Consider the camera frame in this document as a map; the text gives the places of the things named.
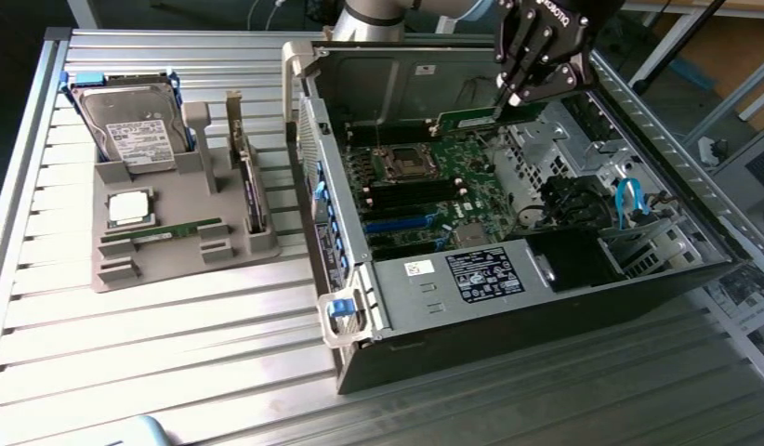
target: sticker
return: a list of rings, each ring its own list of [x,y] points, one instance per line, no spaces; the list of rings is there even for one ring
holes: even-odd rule
[[[408,271],[409,277],[420,276],[421,274],[429,274],[435,272],[435,265],[432,264],[432,260],[409,262],[405,264],[405,270]]]
[[[173,232],[166,232],[165,234],[148,235],[146,237],[137,237],[131,239],[137,244],[160,242],[161,240],[168,240],[173,238]]]
[[[461,299],[469,304],[527,291],[503,247],[449,256],[445,260]]]
[[[173,146],[168,137],[165,121],[107,124],[110,138],[127,165],[154,164],[173,161]]]
[[[416,67],[416,76],[431,76],[437,72],[437,65],[419,65]]]
[[[460,125],[457,125],[457,128],[476,127],[477,125],[487,125],[495,123],[496,119],[493,116],[488,116],[485,118],[465,119],[464,121],[460,121]]]

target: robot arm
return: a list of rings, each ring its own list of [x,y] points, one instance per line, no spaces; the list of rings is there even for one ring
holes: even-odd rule
[[[496,106],[556,98],[595,85],[595,38],[626,0],[505,0],[495,41],[503,65]]]

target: floor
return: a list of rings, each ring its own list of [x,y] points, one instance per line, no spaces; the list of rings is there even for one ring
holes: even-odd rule
[[[150,7],[150,3],[149,0],[94,0],[102,26],[110,29],[178,30],[245,30],[249,27],[252,1],[225,0],[218,2],[218,7],[217,2],[209,0],[170,0],[162,2],[158,7]],[[262,30],[270,17],[273,2],[260,0],[257,3],[250,28]],[[316,2],[288,0],[276,12],[270,29],[320,30],[322,25],[305,16],[306,3]],[[37,2],[31,0],[0,0],[0,42],[7,42],[0,46],[0,188],[45,28],[75,26],[65,0],[43,2],[42,7],[35,5]],[[635,14],[623,13],[599,40],[599,49],[616,66],[622,65],[620,72],[626,78],[635,73],[656,45],[655,39],[646,38],[648,34],[638,19]],[[409,13],[407,25],[411,32],[429,33],[436,28],[437,17],[425,13]],[[493,33],[495,30],[495,11],[479,22],[463,22],[457,27],[459,33]],[[667,70],[659,77],[646,100],[678,138],[683,137],[722,102],[715,92],[699,88],[672,70]],[[753,127],[733,113],[711,130],[711,137],[729,139],[731,151],[735,151],[755,133]]]

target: white label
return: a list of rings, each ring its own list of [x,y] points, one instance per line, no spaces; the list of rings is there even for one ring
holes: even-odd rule
[[[465,119],[464,121],[460,121],[457,128],[476,127],[477,125],[493,124],[495,122],[496,119],[493,116],[488,116],[485,118]]]
[[[408,275],[420,276],[421,274],[429,274],[435,272],[435,265],[432,265],[432,260],[421,260],[420,262],[411,262],[405,264],[405,270]]]
[[[149,242],[158,242],[161,240],[168,240],[173,238],[173,232],[166,232],[165,234],[157,235],[148,235],[146,237],[138,237],[131,239],[133,242],[137,244],[149,243]]]
[[[416,67],[416,76],[431,76],[437,72],[437,65],[419,65]]]
[[[107,124],[110,138],[127,165],[173,161],[173,146],[165,121]]]

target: blue cable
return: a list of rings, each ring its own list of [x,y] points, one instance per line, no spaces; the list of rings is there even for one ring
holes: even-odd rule
[[[635,178],[624,178],[616,186],[616,212],[619,213],[619,229],[626,229],[626,190],[628,185],[634,186],[634,209],[642,210],[644,215],[651,212],[650,207],[644,204],[644,193],[642,192],[642,183]]]

